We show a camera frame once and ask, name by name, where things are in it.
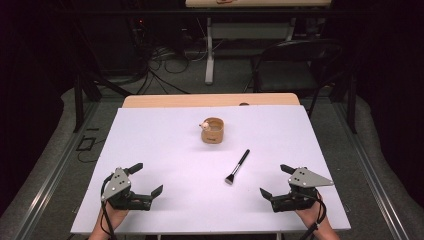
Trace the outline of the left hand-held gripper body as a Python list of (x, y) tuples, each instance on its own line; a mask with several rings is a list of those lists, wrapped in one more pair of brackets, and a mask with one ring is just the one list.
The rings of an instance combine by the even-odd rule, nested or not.
[(137, 195), (131, 191), (130, 175), (126, 168), (117, 167), (104, 180), (101, 188), (101, 202), (109, 202), (114, 209), (149, 211), (152, 204), (150, 195)]

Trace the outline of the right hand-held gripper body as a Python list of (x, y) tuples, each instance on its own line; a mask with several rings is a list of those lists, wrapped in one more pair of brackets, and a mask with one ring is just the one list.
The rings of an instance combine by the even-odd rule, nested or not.
[(318, 187), (332, 186), (334, 182), (306, 167), (294, 168), (288, 178), (290, 191), (286, 195), (273, 196), (271, 206), (274, 212), (295, 211), (310, 208), (318, 199)]

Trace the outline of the black makeup brush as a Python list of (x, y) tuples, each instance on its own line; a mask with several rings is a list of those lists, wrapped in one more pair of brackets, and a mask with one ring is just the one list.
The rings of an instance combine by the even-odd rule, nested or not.
[(233, 171), (225, 178), (225, 182), (229, 185), (232, 185), (234, 182), (235, 175), (237, 174), (239, 168), (242, 166), (243, 162), (246, 160), (247, 156), (249, 155), (250, 150), (247, 149), (244, 154), (242, 155), (241, 159), (238, 161), (237, 165), (233, 169)]

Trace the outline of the wooden cup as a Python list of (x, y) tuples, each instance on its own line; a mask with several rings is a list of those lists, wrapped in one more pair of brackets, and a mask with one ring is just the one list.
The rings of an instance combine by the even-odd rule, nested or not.
[(201, 140), (207, 144), (220, 144), (224, 136), (224, 122), (220, 118), (210, 117), (201, 124)]

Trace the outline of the person's left hand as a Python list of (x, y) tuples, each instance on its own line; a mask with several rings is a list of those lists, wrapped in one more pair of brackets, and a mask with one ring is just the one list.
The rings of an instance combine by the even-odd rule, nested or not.
[(124, 221), (128, 214), (128, 210), (114, 209), (109, 202), (101, 205), (100, 222), (105, 222), (109, 226), (112, 233)]

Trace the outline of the person's right hand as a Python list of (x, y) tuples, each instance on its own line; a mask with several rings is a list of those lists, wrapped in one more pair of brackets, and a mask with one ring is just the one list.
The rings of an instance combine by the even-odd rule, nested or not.
[(321, 203), (319, 201), (315, 201), (310, 208), (296, 210), (295, 213), (301, 219), (303, 224), (309, 228), (320, 219), (322, 211), (323, 207), (321, 206)]

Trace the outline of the white board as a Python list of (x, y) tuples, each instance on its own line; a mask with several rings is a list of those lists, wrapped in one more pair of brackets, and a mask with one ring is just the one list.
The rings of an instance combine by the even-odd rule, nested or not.
[[(200, 124), (224, 122), (220, 144), (201, 140)], [(229, 185), (225, 178), (250, 153)], [(121, 108), (95, 166), (72, 232), (88, 234), (100, 208), (104, 179), (137, 163), (131, 189), (163, 192), (149, 211), (135, 210), (118, 227), (124, 234), (230, 234), (304, 230), (293, 212), (273, 211), (260, 193), (289, 192), (281, 164), (330, 174), (310, 120), (300, 105)]]

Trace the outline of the black metal stand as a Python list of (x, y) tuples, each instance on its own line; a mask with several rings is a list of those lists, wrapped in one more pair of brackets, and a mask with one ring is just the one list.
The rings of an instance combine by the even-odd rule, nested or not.
[(108, 89), (120, 94), (123, 97), (128, 97), (131, 95), (129, 91), (110, 82), (99, 74), (90, 71), (79, 73), (74, 80), (74, 103), (76, 117), (74, 132), (78, 132), (85, 121), (83, 95), (86, 95), (91, 101), (94, 102), (98, 102), (102, 98), (102, 94), (97, 87), (97, 83), (106, 86)]
[(357, 133), (356, 118), (357, 80), (353, 73), (339, 72), (334, 76), (334, 88), (330, 93), (332, 102), (347, 101), (346, 122), (353, 134)]

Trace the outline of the wooden table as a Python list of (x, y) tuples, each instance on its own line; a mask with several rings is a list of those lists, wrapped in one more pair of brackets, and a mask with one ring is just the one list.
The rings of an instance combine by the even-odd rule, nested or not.
[(293, 93), (132, 95), (123, 108), (221, 107), (242, 105), (299, 105)]

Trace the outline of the black folding chair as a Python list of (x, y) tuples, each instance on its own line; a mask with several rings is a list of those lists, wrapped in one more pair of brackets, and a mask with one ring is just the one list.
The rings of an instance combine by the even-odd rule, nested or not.
[(312, 97), (312, 116), (320, 90), (343, 73), (333, 67), (343, 52), (335, 39), (292, 40), (276, 43), (250, 59), (254, 93), (293, 93)]

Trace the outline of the white-legged wooden desk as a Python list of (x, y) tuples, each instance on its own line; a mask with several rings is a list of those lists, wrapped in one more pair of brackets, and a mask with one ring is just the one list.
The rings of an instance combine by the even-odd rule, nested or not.
[[(185, 0), (190, 10), (303, 10), (304, 8), (328, 9), (332, 0)], [(294, 34), (296, 17), (282, 23), (217, 23), (207, 17), (205, 38), (207, 42), (207, 63), (205, 84), (213, 83), (214, 39), (284, 39), (291, 40)]]

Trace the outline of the metal floor rail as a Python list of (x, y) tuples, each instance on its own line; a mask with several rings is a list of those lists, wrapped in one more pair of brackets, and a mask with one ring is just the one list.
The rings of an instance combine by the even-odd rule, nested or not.
[(16, 230), (10, 240), (80, 240), (71, 231), (108, 124), (97, 121), (99, 103), (85, 105), (85, 122), (74, 131), (74, 110), (67, 107), (58, 128), (12, 202)]
[(374, 166), (370, 162), (368, 155), (362, 145), (359, 137), (355, 134), (347, 123), (347, 113), (341, 103), (333, 103), (333, 109), (337, 114), (339, 121), (353, 146), (358, 157), (358, 163), (363, 172), (364, 178), (372, 192), (374, 200), (383, 216), (383, 219), (394, 240), (410, 240), (397, 212), (395, 211), (393, 202), (384, 189)]

